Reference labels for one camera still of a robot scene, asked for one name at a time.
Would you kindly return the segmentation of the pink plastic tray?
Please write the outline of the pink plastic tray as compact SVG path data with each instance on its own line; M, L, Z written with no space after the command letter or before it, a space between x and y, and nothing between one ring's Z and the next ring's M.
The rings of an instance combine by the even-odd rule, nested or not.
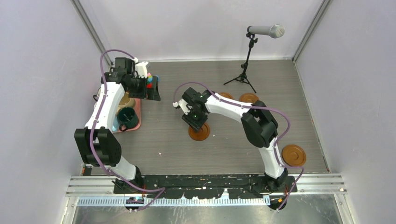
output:
M113 122L113 132L133 131L141 125L141 100L123 98L119 103Z

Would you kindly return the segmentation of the light brown wooden coaster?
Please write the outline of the light brown wooden coaster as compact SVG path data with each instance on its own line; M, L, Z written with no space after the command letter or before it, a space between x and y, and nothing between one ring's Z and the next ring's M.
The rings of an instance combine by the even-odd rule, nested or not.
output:
M210 135L210 127L207 123L198 130L195 131L191 126L188 128L188 134L191 139L195 141L203 141L206 140Z

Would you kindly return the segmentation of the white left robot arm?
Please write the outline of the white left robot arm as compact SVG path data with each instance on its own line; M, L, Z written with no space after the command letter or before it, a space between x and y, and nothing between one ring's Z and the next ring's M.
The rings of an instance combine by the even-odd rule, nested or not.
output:
M150 76L148 64L136 57L117 57L110 70L102 69L100 93L93 113L85 126L74 132L83 163L100 167L106 174L116 176L132 193L142 190L141 172L122 156L113 127L115 120L118 120L120 132L138 125L134 108L122 112L119 107L126 94L133 99L161 100L158 78Z

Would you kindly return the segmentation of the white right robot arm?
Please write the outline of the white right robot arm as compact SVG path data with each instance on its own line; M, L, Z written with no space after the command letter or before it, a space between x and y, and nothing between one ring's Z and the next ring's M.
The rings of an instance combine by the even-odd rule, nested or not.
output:
M209 113L240 122L247 140L261 154L268 189L276 192L285 186L288 170L277 146L278 123L262 101L244 103L209 90L200 93L190 87L173 106L183 111L182 119L196 133L203 131Z

